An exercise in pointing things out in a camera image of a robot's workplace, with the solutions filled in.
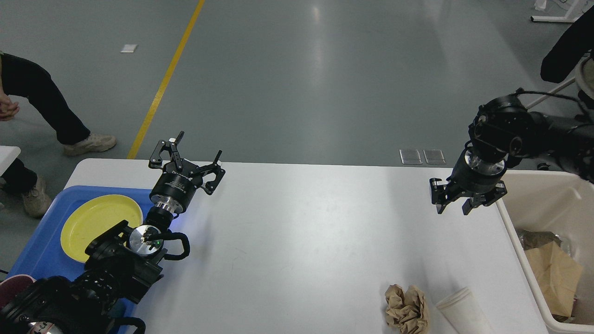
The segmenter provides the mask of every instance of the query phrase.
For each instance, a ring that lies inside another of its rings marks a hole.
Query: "person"
[[[0,121],[10,121],[20,111],[18,102],[9,95],[26,97],[64,145],[64,154],[77,156],[87,152],[103,152],[115,146],[114,136],[92,134],[70,110],[50,74],[29,60],[0,51]],[[52,199],[45,193],[45,180],[16,159],[1,175],[4,191],[20,194],[25,212],[41,218]]]
[[[561,35],[553,48],[544,57],[541,63],[541,78],[552,83],[560,83],[575,69],[576,65],[588,52],[593,58],[594,37],[591,32],[594,29],[594,7],[587,10],[575,23]],[[594,81],[592,67],[585,67],[584,76],[588,84]],[[577,97],[589,108],[594,108],[594,99],[588,96],[582,89]]]

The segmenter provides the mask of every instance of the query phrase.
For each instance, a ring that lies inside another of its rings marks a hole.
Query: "sneaker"
[[[22,193],[25,212],[33,218],[41,218],[48,211],[52,199],[45,193],[45,180],[37,176],[33,189]]]
[[[64,154],[67,156],[81,155],[87,152],[103,152],[111,149],[118,141],[109,134],[94,134],[79,141],[74,145],[64,145]]]

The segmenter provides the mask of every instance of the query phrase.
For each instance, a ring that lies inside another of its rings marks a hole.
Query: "blue tray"
[[[72,212],[84,203],[103,195],[119,194],[132,198],[143,211],[143,217],[153,206],[149,199],[149,189],[89,187],[77,185],[63,190],[56,196],[48,212],[44,215],[33,236],[18,256],[7,277],[28,274],[35,279],[50,276],[64,276],[73,281],[84,271],[84,264],[77,262],[62,250],[60,235],[62,227]],[[124,316],[130,316],[134,303],[122,300]]]

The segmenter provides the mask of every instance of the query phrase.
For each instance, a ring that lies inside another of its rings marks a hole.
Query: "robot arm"
[[[468,197],[465,215],[495,203],[507,194],[501,181],[507,168],[526,158],[543,159],[594,183],[594,124],[528,112],[517,98],[523,93],[532,92],[519,90],[479,107],[451,176],[445,184],[438,178],[429,181],[438,213],[460,197]]]
[[[0,307],[0,333],[107,334],[115,326],[135,326],[143,334],[145,324],[134,317],[118,317],[112,311],[120,298],[138,304],[151,286],[163,277],[162,260],[182,260],[189,255],[188,237],[172,232],[174,218],[186,211],[195,192],[208,195],[225,174],[218,164],[197,166],[179,156],[177,145],[184,132],[169,141],[160,140],[148,167],[162,174],[150,193],[154,206],[144,223],[131,228],[122,220],[93,240],[85,249],[89,259],[84,272],[74,281],[62,276],[37,280]],[[169,153],[163,165],[160,157]],[[204,182],[208,174],[215,179]],[[182,254],[168,254],[164,240],[180,240]]]

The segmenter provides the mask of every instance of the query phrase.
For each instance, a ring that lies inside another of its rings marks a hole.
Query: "gray floor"
[[[0,144],[21,147],[52,196],[81,159],[125,158],[197,3],[0,2],[0,49],[45,67],[93,132],[119,139],[108,152],[65,157],[16,98],[22,110],[0,124]],[[137,158],[184,130],[191,160],[222,149],[234,162],[401,166],[398,150],[413,148],[441,149],[453,166],[478,105],[554,86],[540,63],[567,25],[531,23],[542,14],[533,3],[206,0]],[[119,53],[126,43],[136,53]],[[554,101],[535,110],[577,112]],[[0,202],[9,269],[38,220],[18,198]]]

